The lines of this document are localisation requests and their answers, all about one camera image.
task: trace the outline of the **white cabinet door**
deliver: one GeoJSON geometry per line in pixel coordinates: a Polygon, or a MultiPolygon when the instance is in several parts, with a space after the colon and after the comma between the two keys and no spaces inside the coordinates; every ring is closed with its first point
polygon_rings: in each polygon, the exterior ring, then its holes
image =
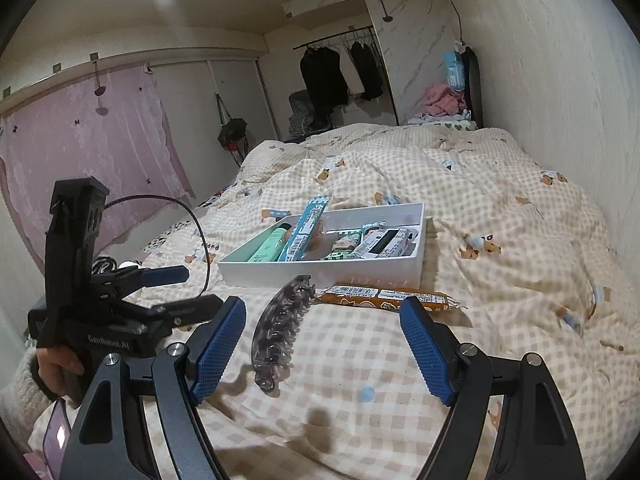
{"type": "Polygon", "coordinates": [[[175,149],[196,203],[201,202],[238,173],[233,156],[218,142],[220,119],[209,67],[201,61],[155,66],[153,71],[175,149]]]}
{"type": "Polygon", "coordinates": [[[232,117],[246,121],[249,148],[277,139],[255,61],[211,61],[218,89],[232,117]]]}

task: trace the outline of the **clothes rod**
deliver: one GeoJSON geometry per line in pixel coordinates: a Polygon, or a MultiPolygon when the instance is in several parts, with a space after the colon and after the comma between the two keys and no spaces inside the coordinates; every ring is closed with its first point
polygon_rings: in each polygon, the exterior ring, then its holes
{"type": "Polygon", "coordinates": [[[330,36],[325,36],[324,38],[319,38],[318,40],[309,41],[308,43],[303,43],[297,47],[294,47],[293,50],[297,50],[299,48],[304,48],[314,43],[319,43],[319,41],[330,40],[331,38],[337,38],[338,36],[344,36],[345,34],[350,34],[351,32],[358,32],[359,30],[373,30],[373,25],[367,25],[367,27],[354,28],[353,30],[345,30],[344,32],[339,32],[338,34],[332,34],[330,36]]]}

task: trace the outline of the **hand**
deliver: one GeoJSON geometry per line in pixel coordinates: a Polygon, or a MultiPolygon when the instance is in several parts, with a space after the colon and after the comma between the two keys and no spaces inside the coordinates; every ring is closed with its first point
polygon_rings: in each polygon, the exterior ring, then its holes
{"type": "Polygon", "coordinates": [[[38,375],[46,387],[53,393],[64,396],[67,394],[63,368],[76,375],[84,373],[84,367],[76,353],[68,346],[53,348],[38,348],[38,375]]]}

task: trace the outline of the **open box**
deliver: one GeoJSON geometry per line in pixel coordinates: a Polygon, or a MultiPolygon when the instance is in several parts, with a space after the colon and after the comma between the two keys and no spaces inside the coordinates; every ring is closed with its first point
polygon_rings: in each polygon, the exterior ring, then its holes
{"type": "Polygon", "coordinates": [[[321,216],[322,231],[331,232],[359,229],[364,224],[385,222],[386,227],[412,227],[418,231],[405,256],[376,258],[372,260],[312,260],[316,254],[327,253],[320,247],[309,251],[303,260],[296,262],[248,263],[247,260],[260,248],[271,232],[282,223],[295,225],[300,215],[287,216],[266,231],[249,240],[240,248],[219,261],[218,267],[227,285],[250,287],[280,287],[299,274],[311,275],[311,283],[325,288],[336,283],[362,285],[405,286],[418,288],[424,257],[426,227],[430,218],[425,216],[424,204],[397,204],[356,209],[325,211],[321,216]]]}

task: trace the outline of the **bag strap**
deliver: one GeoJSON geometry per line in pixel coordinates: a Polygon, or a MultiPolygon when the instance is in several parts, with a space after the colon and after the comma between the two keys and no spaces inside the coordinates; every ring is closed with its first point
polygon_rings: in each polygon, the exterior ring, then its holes
{"type": "Polygon", "coordinates": [[[218,115],[220,116],[220,124],[224,126],[225,124],[228,123],[228,121],[225,121],[225,116],[222,113],[222,110],[224,109],[226,116],[229,117],[229,121],[232,119],[231,114],[226,109],[226,106],[223,103],[222,97],[220,97],[220,94],[216,94],[216,103],[218,104],[218,115]]]}

